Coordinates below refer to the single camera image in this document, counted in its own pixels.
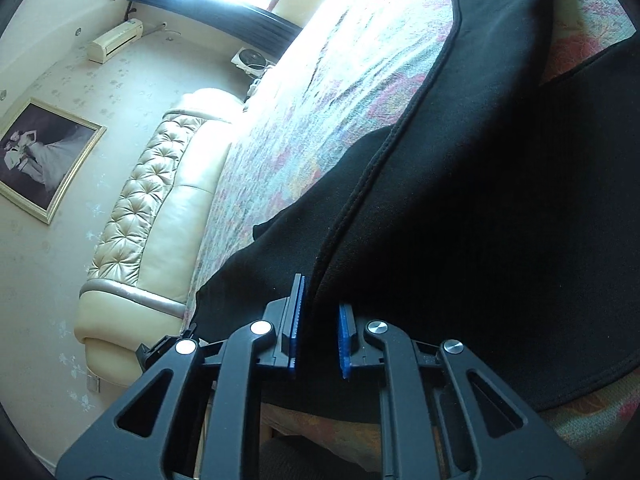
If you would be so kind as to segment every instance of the gold picture frame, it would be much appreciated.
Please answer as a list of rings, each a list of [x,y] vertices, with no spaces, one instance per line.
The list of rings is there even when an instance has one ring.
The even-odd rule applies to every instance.
[[[71,181],[106,129],[28,99],[0,130],[0,194],[51,224]]]

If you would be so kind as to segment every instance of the clamp jaw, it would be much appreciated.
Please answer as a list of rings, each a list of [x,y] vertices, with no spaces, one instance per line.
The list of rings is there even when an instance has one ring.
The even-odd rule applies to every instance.
[[[584,480],[580,459],[460,341],[414,341],[340,307],[345,378],[380,377],[382,478]]]
[[[140,377],[62,456],[58,480],[188,480],[217,380],[201,480],[258,478],[260,381],[292,378],[305,279],[261,320],[200,345],[195,326],[136,353]]]
[[[136,353],[145,373],[62,456],[58,480],[188,480],[217,380],[201,480],[257,480],[260,382],[292,380],[305,279],[263,318],[201,344],[195,326]],[[380,379],[384,480],[584,480],[574,452],[469,348],[414,341],[340,307],[345,378]]]

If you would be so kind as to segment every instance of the wall-mounted air conditioner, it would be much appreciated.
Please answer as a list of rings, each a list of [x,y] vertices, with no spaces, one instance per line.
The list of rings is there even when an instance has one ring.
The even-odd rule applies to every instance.
[[[87,56],[91,61],[106,63],[127,45],[142,38],[143,31],[144,25],[140,20],[133,18],[124,22],[92,41],[87,47]]]
[[[256,77],[262,76],[264,70],[269,65],[275,65],[273,61],[264,59],[264,56],[260,54],[260,52],[256,52],[250,48],[241,48],[238,50],[238,53],[233,56],[231,63],[244,70],[248,75],[254,75]]]

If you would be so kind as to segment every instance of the dark curtain valance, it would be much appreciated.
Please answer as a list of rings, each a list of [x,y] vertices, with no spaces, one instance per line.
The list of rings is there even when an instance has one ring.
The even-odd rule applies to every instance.
[[[296,39],[299,26],[248,4],[223,0],[130,0],[170,10],[215,27],[239,40],[280,57]]]

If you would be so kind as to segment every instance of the black fabric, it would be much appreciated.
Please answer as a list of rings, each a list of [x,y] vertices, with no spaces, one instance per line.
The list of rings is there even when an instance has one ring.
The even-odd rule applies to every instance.
[[[223,0],[130,0],[176,12],[280,57],[302,28],[249,4]]]
[[[279,436],[260,446],[260,480],[378,480],[302,436]]]
[[[356,142],[198,292],[227,337],[311,276],[285,408],[372,422],[340,379],[339,301],[413,338],[458,338],[533,408],[640,362],[636,37],[538,88],[553,0],[453,0],[454,28],[397,124]]]

